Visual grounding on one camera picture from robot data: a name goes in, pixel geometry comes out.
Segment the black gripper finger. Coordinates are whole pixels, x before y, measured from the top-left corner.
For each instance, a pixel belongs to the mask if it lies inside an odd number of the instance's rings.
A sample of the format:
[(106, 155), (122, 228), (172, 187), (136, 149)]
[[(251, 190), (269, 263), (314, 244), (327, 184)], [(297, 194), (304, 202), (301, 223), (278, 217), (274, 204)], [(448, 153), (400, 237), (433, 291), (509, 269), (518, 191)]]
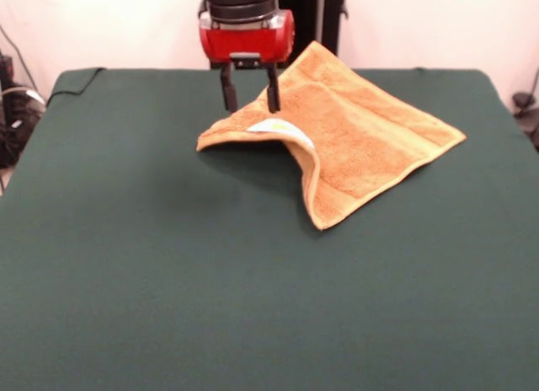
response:
[(228, 112), (237, 111), (237, 93), (235, 86), (231, 80), (231, 65), (224, 64), (221, 66), (220, 71), (220, 80), (221, 80), (221, 91), (224, 100), (225, 109)]
[(275, 64), (267, 64), (265, 66), (266, 73), (269, 79), (268, 86), (266, 88), (268, 109), (270, 112), (280, 111), (280, 93), (278, 74)]

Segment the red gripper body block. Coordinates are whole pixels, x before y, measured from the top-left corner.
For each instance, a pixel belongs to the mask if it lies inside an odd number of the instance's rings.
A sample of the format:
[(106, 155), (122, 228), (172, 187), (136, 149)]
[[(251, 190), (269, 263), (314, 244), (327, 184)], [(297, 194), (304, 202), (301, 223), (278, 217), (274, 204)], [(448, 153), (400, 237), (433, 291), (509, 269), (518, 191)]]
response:
[(205, 11), (199, 17), (199, 36), (210, 62), (227, 63), (248, 58), (261, 63), (279, 63), (285, 62), (292, 53), (295, 21), (288, 9), (244, 24), (219, 23)]

